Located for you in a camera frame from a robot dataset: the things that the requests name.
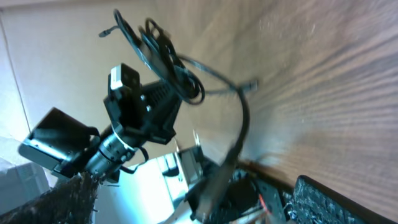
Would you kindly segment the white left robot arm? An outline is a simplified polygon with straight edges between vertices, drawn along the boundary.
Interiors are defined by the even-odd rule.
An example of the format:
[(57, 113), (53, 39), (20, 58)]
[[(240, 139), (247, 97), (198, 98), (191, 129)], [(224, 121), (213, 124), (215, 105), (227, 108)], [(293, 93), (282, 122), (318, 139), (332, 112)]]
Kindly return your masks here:
[(109, 80), (104, 105), (111, 123), (103, 132), (52, 108), (18, 152), (61, 179), (87, 172), (117, 182), (120, 172), (136, 172), (125, 163), (138, 152), (149, 160), (145, 143), (166, 145), (176, 135), (174, 122), (188, 93), (188, 85), (177, 80)]

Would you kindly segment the black usb cable long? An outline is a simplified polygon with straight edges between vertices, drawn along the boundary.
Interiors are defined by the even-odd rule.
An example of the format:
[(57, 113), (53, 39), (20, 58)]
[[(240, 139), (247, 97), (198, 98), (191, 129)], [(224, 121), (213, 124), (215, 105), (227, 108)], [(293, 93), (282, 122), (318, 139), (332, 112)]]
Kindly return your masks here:
[[(139, 28), (144, 27), (145, 22), (133, 29), (119, 10), (113, 11), (113, 17), (115, 25), (99, 36), (104, 38), (114, 30), (120, 31), (143, 62), (137, 54), (137, 47), (141, 43)], [(216, 164), (205, 171), (199, 182), (188, 191), (185, 200), (194, 220), (226, 222), (230, 216), (237, 217), (241, 213), (227, 193), (251, 124), (245, 92), (255, 86), (256, 81), (249, 76), (237, 77), (237, 58), (233, 50), (226, 48), (232, 37), (215, 24), (213, 18), (186, 15), (153, 20), (166, 31), (179, 59), (199, 78), (205, 89), (205, 99), (201, 104), (190, 105), (182, 101), (174, 122), (176, 135), (176, 125), (188, 123), (205, 138), (207, 146), (218, 148), (216, 153), (207, 153), (207, 157), (215, 160)]]

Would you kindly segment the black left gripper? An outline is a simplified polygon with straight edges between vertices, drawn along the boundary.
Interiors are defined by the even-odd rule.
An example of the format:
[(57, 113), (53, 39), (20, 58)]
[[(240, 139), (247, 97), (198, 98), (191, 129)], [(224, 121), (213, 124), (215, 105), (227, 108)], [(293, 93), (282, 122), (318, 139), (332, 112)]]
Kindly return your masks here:
[(104, 99), (113, 128), (133, 145), (142, 141), (168, 144), (176, 135), (174, 122), (181, 103), (163, 81), (144, 85), (140, 91), (110, 90)]

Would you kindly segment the black usb cable short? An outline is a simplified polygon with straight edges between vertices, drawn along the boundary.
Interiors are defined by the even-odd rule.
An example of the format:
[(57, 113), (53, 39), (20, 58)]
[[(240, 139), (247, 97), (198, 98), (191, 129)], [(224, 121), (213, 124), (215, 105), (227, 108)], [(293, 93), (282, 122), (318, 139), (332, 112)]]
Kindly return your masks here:
[(141, 43), (139, 58), (182, 100), (199, 105), (205, 99), (205, 89), (199, 78), (179, 59), (168, 34), (155, 20), (147, 18), (139, 28)]

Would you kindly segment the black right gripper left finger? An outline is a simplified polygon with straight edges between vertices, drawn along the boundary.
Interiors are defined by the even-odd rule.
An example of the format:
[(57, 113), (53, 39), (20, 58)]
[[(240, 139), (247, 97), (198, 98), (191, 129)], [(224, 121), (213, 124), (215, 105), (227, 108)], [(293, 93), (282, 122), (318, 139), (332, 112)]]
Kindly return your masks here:
[(73, 176), (41, 196), (1, 215), (2, 224), (91, 223), (100, 179)]

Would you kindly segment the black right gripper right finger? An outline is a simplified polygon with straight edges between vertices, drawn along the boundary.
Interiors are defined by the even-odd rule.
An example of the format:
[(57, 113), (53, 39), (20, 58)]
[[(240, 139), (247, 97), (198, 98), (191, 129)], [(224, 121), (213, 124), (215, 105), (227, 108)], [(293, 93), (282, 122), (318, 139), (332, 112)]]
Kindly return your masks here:
[(297, 178), (293, 198), (297, 223), (396, 224), (306, 175)]

